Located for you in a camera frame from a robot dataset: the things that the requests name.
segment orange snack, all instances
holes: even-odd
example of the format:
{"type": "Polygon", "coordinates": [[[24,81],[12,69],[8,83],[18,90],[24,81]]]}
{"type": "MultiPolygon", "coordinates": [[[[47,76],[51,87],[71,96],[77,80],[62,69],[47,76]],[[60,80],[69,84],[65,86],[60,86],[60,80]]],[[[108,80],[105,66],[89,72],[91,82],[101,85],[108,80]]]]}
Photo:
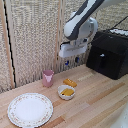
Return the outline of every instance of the orange snack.
{"type": "Polygon", "coordinates": [[[64,93],[68,90],[68,88],[64,89],[61,94],[64,95],[64,93]]]}
{"type": "Polygon", "coordinates": [[[65,95],[65,96],[71,96],[73,93],[74,93],[74,91],[73,91],[72,89],[68,89],[68,90],[64,93],[64,95],[65,95]]]}
{"type": "Polygon", "coordinates": [[[75,82],[73,82],[72,80],[70,80],[70,79],[64,80],[63,83],[65,83],[66,85],[72,86],[72,87],[77,86],[77,84],[75,82]]]}

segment small bowl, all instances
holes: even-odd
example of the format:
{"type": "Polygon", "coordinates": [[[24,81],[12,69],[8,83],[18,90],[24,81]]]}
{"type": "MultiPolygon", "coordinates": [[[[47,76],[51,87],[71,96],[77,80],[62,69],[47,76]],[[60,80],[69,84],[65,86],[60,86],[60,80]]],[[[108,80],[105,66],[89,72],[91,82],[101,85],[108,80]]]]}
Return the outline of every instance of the small bowl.
{"type": "Polygon", "coordinates": [[[75,95],[75,89],[71,86],[68,86],[68,85],[61,85],[58,87],[58,94],[59,96],[64,99],[64,100],[70,100],[73,98],[73,96],[75,95]],[[64,89],[72,89],[74,91],[74,93],[71,95],[71,96],[65,96],[65,95],[62,95],[61,92],[64,90],[64,89]]]}

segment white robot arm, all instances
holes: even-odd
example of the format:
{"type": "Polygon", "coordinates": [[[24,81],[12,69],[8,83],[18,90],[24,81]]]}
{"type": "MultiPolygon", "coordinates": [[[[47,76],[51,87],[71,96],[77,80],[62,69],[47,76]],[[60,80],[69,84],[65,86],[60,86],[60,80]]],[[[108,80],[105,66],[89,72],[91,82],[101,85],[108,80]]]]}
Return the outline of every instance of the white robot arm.
{"type": "Polygon", "coordinates": [[[90,16],[98,10],[125,0],[86,0],[79,10],[72,13],[71,18],[64,26],[64,34],[70,43],[61,44],[59,56],[62,58],[84,53],[87,41],[95,36],[98,23],[90,16]]]}

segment plate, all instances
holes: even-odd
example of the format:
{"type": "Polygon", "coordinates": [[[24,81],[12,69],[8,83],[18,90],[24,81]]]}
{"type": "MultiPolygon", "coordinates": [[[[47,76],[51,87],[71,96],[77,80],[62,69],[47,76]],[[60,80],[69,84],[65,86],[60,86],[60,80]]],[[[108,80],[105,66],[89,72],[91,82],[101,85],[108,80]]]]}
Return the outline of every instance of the plate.
{"type": "Polygon", "coordinates": [[[53,113],[51,101],[38,93],[26,93],[16,97],[8,107],[10,121],[19,127],[39,127],[53,113]]]}

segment black box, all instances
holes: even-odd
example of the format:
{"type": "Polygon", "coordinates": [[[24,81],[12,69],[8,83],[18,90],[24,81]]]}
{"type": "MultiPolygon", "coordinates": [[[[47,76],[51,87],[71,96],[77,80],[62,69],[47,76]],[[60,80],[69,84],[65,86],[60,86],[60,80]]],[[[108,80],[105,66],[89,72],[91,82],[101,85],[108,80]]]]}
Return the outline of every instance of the black box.
{"type": "Polygon", "coordinates": [[[87,67],[115,80],[128,73],[128,38],[98,32],[91,44],[87,67]]]}

